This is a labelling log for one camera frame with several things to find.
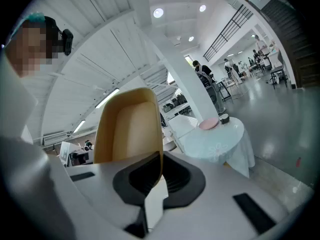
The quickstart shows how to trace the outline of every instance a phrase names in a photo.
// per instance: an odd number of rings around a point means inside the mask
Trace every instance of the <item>concrete floor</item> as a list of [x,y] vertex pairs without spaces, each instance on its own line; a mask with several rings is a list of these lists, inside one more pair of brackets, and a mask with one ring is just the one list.
[[292,90],[282,81],[274,90],[269,79],[260,74],[233,87],[236,99],[224,104],[226,113],[243,122],[255,156],[314,188],[320,173],[320,88]]

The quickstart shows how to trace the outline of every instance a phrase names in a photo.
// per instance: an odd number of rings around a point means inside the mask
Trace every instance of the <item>white tablecloth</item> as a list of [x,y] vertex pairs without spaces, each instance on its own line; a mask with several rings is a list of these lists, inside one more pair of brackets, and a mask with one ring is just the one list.
[[185,154],[205,159],[212,163],[227,162],[233,169],[249,178],[249,167],[255,166],[254,152],[244,124],[230,117],[226,124],[219,124],[210,130],[198,126],[186,137]]

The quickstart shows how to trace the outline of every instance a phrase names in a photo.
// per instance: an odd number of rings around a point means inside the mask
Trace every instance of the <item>fluorescent light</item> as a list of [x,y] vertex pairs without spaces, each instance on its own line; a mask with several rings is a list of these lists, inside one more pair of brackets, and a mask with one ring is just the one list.
[[98,105],[95,106],[96,109],[99,109],[103,104],[105,104],[108,100],[111,99],[116,93],[119,92],[119,88],[114,89],[112,92],[110,92],[107,97],[105,97]]
[[153,11],[153,16],[155,18],[160,18],[162,15],[164,15],[164,10],[162,10],[161,8],[155,9]]
[[204,12],[206,10],[206,8],[207,7],[203,4],[203,5],[200,6],[199,11],[200,12]]
[[77,128],[75,128],[75,130],[73,131],[73,133],[77,132],[79,130],[79,128],[85,123],[86,120],[82,120],[81,123],[79,123],[79,125],[77,126]]

